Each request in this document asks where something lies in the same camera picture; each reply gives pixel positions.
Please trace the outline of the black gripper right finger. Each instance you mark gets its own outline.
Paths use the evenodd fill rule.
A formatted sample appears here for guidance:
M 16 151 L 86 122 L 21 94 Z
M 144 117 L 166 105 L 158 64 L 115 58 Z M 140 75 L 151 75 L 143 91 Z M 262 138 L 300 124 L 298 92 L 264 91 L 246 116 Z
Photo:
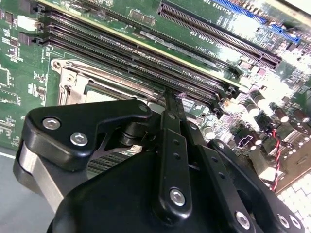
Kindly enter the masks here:
M 205 182 L 204 193 L 220 233 L 302 233 L 295 214 L 222 141 L 206 142 L 196 125 L 186 120 L 176 99 L 191 161 Z

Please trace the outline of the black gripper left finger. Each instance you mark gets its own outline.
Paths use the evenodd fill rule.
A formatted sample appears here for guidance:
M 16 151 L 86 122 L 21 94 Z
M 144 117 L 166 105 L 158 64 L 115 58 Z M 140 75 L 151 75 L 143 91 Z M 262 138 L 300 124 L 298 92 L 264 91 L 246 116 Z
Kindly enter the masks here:
M 33 109 L 25 118 L 13 173 L 56 214 L 74 188 L 137 154 L 187 155 L 177 98 L 166 93 L 162 113 L 136 99 Z

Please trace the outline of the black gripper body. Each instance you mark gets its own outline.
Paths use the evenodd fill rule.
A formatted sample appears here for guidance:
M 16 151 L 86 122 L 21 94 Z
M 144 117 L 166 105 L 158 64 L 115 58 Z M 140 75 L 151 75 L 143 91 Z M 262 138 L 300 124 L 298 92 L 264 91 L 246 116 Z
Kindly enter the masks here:
M 183 152 L 137 154 L 74 188 L 51 233 L 232 233 L 235 210 L 221 179 L 191 169 Z

